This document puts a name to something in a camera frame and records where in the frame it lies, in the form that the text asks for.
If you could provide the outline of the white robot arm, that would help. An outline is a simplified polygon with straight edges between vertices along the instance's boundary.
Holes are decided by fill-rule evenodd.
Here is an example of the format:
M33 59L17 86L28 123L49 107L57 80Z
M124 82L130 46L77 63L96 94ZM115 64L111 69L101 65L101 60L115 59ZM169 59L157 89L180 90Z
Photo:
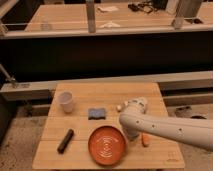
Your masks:
M145 132L213 151L213 120L152 116L146 114L147 108L143 97L125 102L119 123L130 140Z

